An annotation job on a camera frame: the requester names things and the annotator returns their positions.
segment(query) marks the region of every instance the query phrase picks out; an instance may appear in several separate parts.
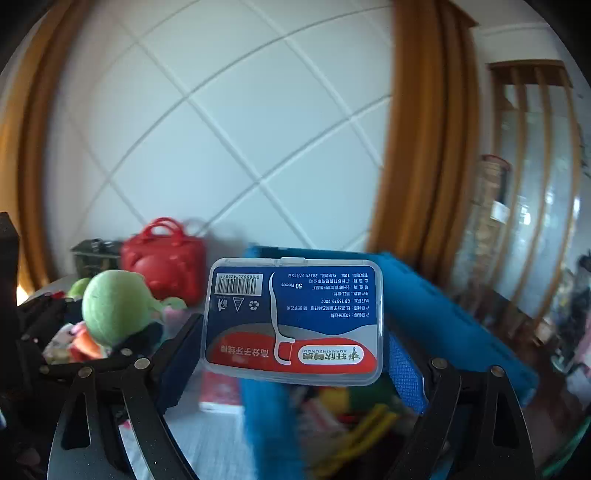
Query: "screw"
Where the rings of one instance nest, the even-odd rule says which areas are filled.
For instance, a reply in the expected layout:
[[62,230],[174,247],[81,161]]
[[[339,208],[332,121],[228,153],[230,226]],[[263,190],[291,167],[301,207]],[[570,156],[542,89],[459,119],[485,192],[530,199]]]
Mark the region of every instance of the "screw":
[[504,377],[505,376],[505,371],[501,367],[499,367],[498,365],[493,365],[491,367],[491,373],[495,377]]
[[134,363],[134,367],[137,368],[138,370],[146,369],[149,366],[150,366],[150,360],[147,358],[138,358]]
[[80,378],[89,377],[91,373],[92,373],[92,368],[91,367],[82,367],[82,368],[80,368],[78,370],[78,376]]
[[438,370],[445,370],[447,368],[447,360],[444,358],[434,358],[431,360],[431,364]]

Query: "white tiled wall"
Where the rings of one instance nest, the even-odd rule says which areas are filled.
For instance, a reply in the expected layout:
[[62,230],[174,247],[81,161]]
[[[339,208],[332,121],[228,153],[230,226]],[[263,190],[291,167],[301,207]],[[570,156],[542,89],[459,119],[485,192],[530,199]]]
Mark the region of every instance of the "white tiled wall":
[[46,165],[59,270],[159,216],[207,240],[363,249],[392,70],[390,0],[104,0],[63,73]]

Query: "red bag handle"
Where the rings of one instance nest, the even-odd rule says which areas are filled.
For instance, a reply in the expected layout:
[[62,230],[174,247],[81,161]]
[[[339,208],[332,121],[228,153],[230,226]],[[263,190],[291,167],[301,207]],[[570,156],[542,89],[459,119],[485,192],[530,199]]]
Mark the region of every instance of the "red bag handle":
[[138,240],[140,242],[145,242],[154,239],[154,233],[152,231],[156,227],[162,227],[171,233],[170,236],[173,238],[172,245],[174,247],[181,245],[186,237],[182,223],[169,217],[160,217],[144,227],[138,235]]

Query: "stuffed animal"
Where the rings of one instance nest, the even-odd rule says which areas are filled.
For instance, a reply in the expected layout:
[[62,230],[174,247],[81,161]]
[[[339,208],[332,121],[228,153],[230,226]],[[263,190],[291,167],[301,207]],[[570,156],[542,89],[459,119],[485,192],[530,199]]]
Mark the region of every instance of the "stuffed animal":
[[142,275],[106,270],[93,277],[82,297],[82,318],[91,337],[113,347],[152,322],[163,322],[165,306],[186,308],[180,299],[153,298]]

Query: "clear plastic lid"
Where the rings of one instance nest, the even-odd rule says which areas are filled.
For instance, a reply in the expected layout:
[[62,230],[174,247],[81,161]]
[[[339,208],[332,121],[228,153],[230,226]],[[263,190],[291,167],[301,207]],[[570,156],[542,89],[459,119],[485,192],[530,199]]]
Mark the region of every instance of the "clear plastic lid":
[[222,258],[204,316],[201,356],[214,372],[336,386],[382,372],[382,272],[369,260]]

